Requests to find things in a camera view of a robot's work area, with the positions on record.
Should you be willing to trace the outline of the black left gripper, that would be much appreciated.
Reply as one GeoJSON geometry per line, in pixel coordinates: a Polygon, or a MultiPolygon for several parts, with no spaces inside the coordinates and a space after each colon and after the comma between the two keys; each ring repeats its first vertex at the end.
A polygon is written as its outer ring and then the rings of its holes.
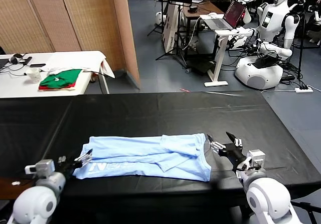
{"type": "Polygon", "coordinates": [[[56,162],[55,171],[62,174],[73,174],[75,169],[82,168],[87,162],[92,160],[92,151],[93,149],[89,149],[85,154],[79,157],[79,160],[60,156],[56,162]]]}

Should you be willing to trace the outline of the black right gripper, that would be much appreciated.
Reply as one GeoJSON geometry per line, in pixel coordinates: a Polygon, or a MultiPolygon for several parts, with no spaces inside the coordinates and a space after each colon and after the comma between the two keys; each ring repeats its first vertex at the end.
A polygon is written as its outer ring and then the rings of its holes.
{"type": "Polygon", "coordinates": [[[226,157],[233,165],[233,172],[236,172],[241,169],[241,167],[238,166],[246,160],[246,156],[242,153],[243,143],[240,138],[237,138],[230,132],[226,132],[226,135],[233,143],[222,145],[215,141],[210,135],[207,135],[207,137],[212,150],[218,153],[220,157],[226,157]]]}

